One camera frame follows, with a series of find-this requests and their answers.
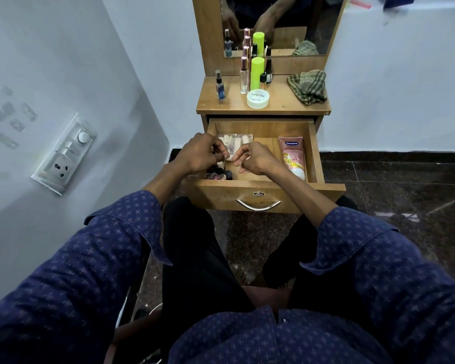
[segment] open drawer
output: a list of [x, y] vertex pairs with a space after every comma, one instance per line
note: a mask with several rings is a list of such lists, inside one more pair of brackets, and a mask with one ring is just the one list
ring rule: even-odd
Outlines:
[[[323, 180], [313, 119], [211, 118], [207, 132], [214, 136], [252, 134], [255, 141], [266, 145], [281, 162], [278, 136], [302, 136], [306, 181], [333, 201], [345, 192], [345, 185], [325, 184]], [[232, 171], [232, 180], [206, 180], [205, 172], [183, 180], [182, 187], [195, 206], [230, 211], [301, 213], [283, 189], [266, 176], [239, 174], [239, 168], [231, 161], [225, 162], [225, 169]]]

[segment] lime green cap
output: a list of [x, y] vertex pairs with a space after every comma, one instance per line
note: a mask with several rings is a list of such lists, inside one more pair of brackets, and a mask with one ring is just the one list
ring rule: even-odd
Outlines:
[[259, 77], [264, 72], [264, 58], [255, 57], [251, 60], [251, 88], [259, 89]]
[[260, 57], [264, 56], [264, 33], [263, 32], [256, 32], [253, 34], [253, 43], [258, 45], [258, 52], [257, 55]]

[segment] blue patterned shirt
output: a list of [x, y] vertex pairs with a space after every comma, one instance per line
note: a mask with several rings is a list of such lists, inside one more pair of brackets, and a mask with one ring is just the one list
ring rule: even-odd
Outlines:
[[[0, 363], [102, 363], [128, 287], [148, 242], [159, 239], [161, 210], [146, 191], [89, 216], [52, 258], [0, 301]], [[455, 281], [424, 260], [393, 226], [338, 207], [319, 228], [323, 274], [350, 263], [355, 288], [379, 341], [327, 314], [269, 307], [222, 312], [187, 330], [171, 363], [455, 363]]]

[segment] wooden tabletop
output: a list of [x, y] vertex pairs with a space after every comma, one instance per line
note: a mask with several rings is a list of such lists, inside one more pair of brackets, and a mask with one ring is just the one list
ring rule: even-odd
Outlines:
[[267, 84], [270, 103], [264, 109], [252, 109], [246, 103], [246, 95], [240, 94], [239, 76], [223, 77], [226, 99], [219, 102], [216, 95], [216, 77], [205, 77], [197, 113], [199, 115], [330, 115], [329, 101], [305, 106], [293, 94], [287, 83], [288, 75], [274, 75]]

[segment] black pants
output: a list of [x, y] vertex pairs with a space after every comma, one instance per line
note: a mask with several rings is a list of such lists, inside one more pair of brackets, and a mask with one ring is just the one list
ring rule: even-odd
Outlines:
[[[345, 196], [337, 204], [357, 209]], [[193, 206], [187, 197], [165, 208], [163, 247], [174, 264], [163, 267], [162, 355], [166, 359], [182, 333], [208, 315], [250, 312], [255, 307], [217, 244], [209, 213]], [[321, 276], [300, 266], [299, 262], [315, 259], [316, 249], [317, 230], [301, 216], [263, 267], [268, 287], [278, 288], [296, 277], [288, 308], [338, 315], [372, 331], [353, 288], [349, 263]]]

